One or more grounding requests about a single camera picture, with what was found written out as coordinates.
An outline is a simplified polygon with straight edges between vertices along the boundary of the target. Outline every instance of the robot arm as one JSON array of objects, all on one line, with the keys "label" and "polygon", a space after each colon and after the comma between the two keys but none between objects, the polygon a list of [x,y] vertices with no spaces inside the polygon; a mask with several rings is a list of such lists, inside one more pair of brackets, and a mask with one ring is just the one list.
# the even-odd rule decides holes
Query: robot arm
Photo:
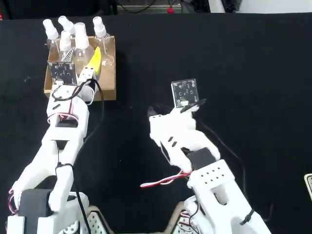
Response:
[{"label": "robot arm", "polygon": [[214,234],[270,234],[263,219],[249,205],[217,147],[197,131],[192,112],[198,110],[196,82],[172,83],[175,108],[167,115],[150,111],[150,137],[171,165],[190,173],[187,186],[195,196],[185,201],[198,232]]},{"label": "robot arm", "polygon": [[[88,84],[97,79],[100,61],[96,50],[76,86],[53,85],[47,107],[50,126],[33,161],[12,186],[18,214],[8,217],[8,234],[58,234],[76,221],[80,222],[80,233],[87,233],[83,212],[89,207],[88,197],[83,193],[77,197],[70,190],[72,165],[87,134],[89,111],[85,102],[93,101],[97,91],[97,86],[93,89]],[[48,176],[57,176],[54,188],[35,189]]]}]

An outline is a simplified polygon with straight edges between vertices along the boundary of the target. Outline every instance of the circuit board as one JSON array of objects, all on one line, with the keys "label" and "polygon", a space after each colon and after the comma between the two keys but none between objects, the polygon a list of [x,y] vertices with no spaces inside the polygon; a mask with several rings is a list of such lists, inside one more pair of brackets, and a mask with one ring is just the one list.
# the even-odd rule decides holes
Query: circuit board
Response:
[{"label": "circuit board", "polygon": [[73,62],[48,62],[52,82],[62,80],[65,85],[77,85],[75,65]]},{"label": "circuit board", "polygon": [[171,83],[175,107],[184,107],[198,102],[196,79],[173,81]]}]

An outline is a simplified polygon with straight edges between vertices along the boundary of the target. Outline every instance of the white spray cap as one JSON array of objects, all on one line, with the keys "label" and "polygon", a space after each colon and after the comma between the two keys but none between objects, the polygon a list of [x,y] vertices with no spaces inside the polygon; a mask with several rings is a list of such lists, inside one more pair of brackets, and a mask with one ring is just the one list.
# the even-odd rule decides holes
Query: white spray cap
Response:
[{"label": "white spray cap", "polygon": [[94,25],[94,32],[96,33],[97,37],[102,38],[106,35],[106,28],[100,16],[96,16],[93,18],[93,25]]},{"label": "white spray cap", "polygon": [[57,29],[54,27],[50,19],[45,19],[43,21],[43,26],[45,28],[45,33],[50,40],[55,40],[59,37]]},{"label": "white spray cap", "polygon": [[89,39],[87,36],[86,26],[84,25],[84,23],[76,23],[75,32],[76,32],[75,37],[76,48],[81,50],[88,48]]},{"label": "white spray cap", "polygon": [[61,51],[69,51],[71,47],[70,34],[64,30],[60,34],[59,49]]},{"label": "white spray cap", "polygon": [[66,16],[60,16],[58,19],[60,25],[63,26],[63,29],[70,33],[70,35],[75,34],[75,28],[73,22],[69,21]]}]

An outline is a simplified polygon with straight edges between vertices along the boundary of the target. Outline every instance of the black table surface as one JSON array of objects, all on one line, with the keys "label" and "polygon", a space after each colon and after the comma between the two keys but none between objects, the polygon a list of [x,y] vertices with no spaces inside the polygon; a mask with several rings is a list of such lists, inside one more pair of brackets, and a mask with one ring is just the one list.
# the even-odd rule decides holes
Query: black table surface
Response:
[{"label": "black table surface", "polygon": [[[78,20],[93,35],[92,18]],[[192,195],[183,179],[139,185],[177,172],[149,138],[147,108],[172,107],[171,81],[196,78],[200,98],[207,99],[196,116],[243,160],[251,206],[267,217],[274,204],[273,234],[310,234],[312,205],[303,176],[312,173],[312,14],[130,15],[104,22],[116,36],[117,101],[105,102],[104,123],[77,159],[75,179],[111,228],[163,231],[176,204]],[[44,42],[41,20],[0,22],[3,227],[7,191],[48,128]],[[99,117],[95,103],[89,130]],[[239,162],[205,133],[241,186]]]}]

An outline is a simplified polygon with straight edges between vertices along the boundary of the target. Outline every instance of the clear plastic bottle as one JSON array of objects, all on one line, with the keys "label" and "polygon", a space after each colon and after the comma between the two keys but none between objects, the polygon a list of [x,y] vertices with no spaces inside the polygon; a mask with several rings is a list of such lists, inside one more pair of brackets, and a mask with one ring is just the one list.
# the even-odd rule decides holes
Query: clear plastic bottle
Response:
[{"label": "clear plastic bottle", "polygon": [[59,41],[59,61],[62,61],[67,53],[72,48],[70,34],[66,31],[62,31],[60,34],[60,41]]},{"label": "clear plastic bottle", "polygon": [[103,24],[102,18],[97,16],[93,18],[94,32],[96,36],[94,37],[95,45],[101,50],[102,65],[112,66],[115,63],[113,56],[107,53],[106,42],[110,39],[110,35],[106,32],[105,26]]},{"label": "clear plastic bottle", "polygon": [[76,23],[75,32],[76,48],[74,52],[73,62],[75,64],[76,73],[79,76],[83,68],[88,65],[89,61],[91,60],[94,54],[94,49],[89,44],[89,39],[86,33],[86,27],[84,23]]},{"label": "clear plastic bottle", "polygon": [[54,27],[50,19],[45,19],[43,21],[43,26],[48,38],[46,45],[48,46],[50,53],[59,56],[59,33],[57,29]]},{"label": "clear plastic bottle", "polygon": [[70,34],[70,39],[72,43],[72,47],[75,47],[75,27],[74,23],[69,21],[66,16],[60,16],[58,19],[60,25],[62,25],[63,29]]},{"label": "clear plastic bottle", "polygon": [[96,16],[93,18],[93,25],[95,33],[100,34],[101,38],[104,38],[105,45],[107,46],[111,40],[111,35],[106,31],[105,25],[103,24],[102,18]]}]

